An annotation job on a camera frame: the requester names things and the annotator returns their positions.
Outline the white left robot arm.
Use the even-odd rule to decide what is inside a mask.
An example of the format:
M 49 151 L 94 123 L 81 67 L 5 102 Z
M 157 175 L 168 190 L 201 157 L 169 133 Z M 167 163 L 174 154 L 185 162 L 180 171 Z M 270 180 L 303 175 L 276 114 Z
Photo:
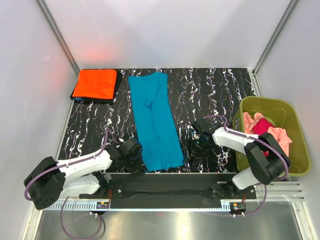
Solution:
M 104 199 L 112 193 L 102 171 L 125 168 L 131 174 L 143 172 L 143 147 L 135 138 L 123 143 L 103 144 L 102 148 L 68 160 L 44 158 L 24 180 L 24 197 L 37 210 L 53 205 L 59 199 Z

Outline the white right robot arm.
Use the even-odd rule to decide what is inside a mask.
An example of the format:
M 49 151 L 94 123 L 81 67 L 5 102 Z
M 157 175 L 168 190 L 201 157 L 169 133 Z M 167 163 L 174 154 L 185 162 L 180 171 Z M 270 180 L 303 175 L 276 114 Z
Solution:
M 214 146 L 227 147 L 246 156 L 249 167 L 234 175 L 227 185 L 228 195 L 235 199 L 250 186 L 269 185 L 289 174 L 291 161 L 268 132 L 261 135 L 247 134 L 199 120 L 191 125 L 189 143 L 191 155 L 199 161 Z

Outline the blue t shirt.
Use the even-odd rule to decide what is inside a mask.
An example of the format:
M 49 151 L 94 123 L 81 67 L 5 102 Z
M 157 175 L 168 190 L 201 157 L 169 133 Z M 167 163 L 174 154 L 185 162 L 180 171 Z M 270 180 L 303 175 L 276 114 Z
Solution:
M 168 75 L 128 78 L 142 160 L 149 172 L 180 167 L 184 156 L 168 98 Z

